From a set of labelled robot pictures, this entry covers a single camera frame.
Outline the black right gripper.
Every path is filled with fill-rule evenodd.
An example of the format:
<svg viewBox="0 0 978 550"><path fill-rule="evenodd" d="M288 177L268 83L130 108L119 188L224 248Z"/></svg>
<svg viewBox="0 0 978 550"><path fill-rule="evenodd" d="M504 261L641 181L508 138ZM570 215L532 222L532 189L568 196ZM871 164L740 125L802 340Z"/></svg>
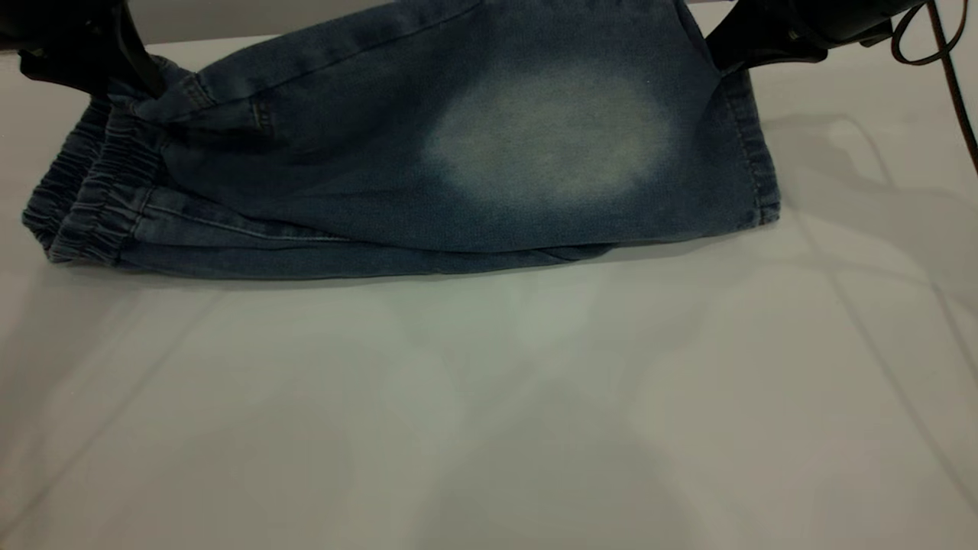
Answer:
<svg viewBox="0 0 978 550"><path fill-rule="evenodd" d="M827 48L850 43L874 45L893 35L897 15L922 1L804 1L805 31ZM723 74L779 63L820 63L828 51L795 36L792 16L773 1L736 1L706 36L707 48Z"/></svg>

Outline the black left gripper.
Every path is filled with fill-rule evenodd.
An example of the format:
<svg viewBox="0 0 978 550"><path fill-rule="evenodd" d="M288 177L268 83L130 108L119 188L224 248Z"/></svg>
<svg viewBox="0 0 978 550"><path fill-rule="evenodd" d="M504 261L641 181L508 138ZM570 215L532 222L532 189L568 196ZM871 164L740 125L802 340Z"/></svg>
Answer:
<svg viewBox="0 0 978 550"><path fill-rule="evenodd" d="M1 38L20 74L38 83L90 95L126 83L154 99L167 90L128 1L3 1Z"/></svg>

